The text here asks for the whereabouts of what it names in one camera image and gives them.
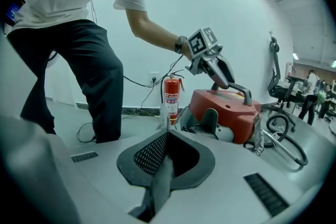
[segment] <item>ceiling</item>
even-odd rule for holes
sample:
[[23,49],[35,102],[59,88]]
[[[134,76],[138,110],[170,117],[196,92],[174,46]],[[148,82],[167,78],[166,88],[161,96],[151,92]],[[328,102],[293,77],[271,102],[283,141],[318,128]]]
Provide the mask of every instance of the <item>ceiling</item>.
[[336,31],[324,0],[274,0],[287,16],[293,35],[295,61],[336,72]]

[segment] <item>hand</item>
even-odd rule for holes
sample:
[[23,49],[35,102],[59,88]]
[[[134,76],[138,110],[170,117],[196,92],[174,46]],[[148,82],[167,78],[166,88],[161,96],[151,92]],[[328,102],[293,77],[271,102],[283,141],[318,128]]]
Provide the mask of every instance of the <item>hand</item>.
[[192,60],[189,45],[188,45],[188,41],[185,41],[182,44],[181,54],[183,54],[186,58],[188,58],[189,61]]

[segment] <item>black vent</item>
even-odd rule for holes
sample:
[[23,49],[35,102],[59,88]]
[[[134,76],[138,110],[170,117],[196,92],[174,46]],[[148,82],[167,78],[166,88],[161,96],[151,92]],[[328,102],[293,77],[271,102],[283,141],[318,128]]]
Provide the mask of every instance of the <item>black vent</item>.
[[154,176],[166,156],[167,134],[164,134],[139,150],[134,156],[134,162],[141,170]]
[[85,161],[86,159],[92,159],[97,156],[98,154],[92,151],[92,152],[88,152],[88,153],[84,153],[80,155],[71,156],[71,158],[74,163],[77,163],[77,162]]
[[244,179],[273,217],[288,207],[288,204],[259,174],[245,176]]

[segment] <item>person in white shirt and black pants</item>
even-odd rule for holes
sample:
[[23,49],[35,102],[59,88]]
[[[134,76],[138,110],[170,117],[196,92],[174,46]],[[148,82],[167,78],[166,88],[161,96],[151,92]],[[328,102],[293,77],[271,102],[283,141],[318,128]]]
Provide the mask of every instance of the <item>person in white shirt and black pants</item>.
[[[87,20],[86,5],[90,1],[27,0],[15,15],[8,39],[37,76],[21,116],[55,134],[54,117],[47,108],[44,92],[45,69],[49,55],[55,50],[75,74],[87,98],[97,143],[102,143],[120,137],[123,65],[109,41],[112,46],[123,44],[114,44],[113,39],[108,40],[105,29]],[[114,0],[114,3],[111,0],[111,5],[125,10],[136,37],[191,59],[186,37],[176,36],[152,22],[145,0]]]
[[306,90],[308,95],[306,96],[306,100],[303,103],[302,110],[299,115],[299,118],[303,120],[305,118],[304,116],[306,116],[307,112],[309,111],[307,121],[309,125],[312,125],[314,121],[315,107],[317,104],[318,92],[319,92],[316,89],[318,80],[319,78],[318,76],[316,76],[315,71],[310,70],[308,76],[308,86]]

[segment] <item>forearm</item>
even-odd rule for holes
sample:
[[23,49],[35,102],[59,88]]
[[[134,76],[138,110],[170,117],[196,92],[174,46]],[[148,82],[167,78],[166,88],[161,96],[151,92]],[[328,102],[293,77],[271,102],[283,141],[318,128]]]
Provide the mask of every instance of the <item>forearm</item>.
[[[170,51],[175,50],[175,44],[179,38],[150,20],[142,22],[134,34],[150,44]],[[187,50],[188,46],[184,44],[182,54],[187,53]]]

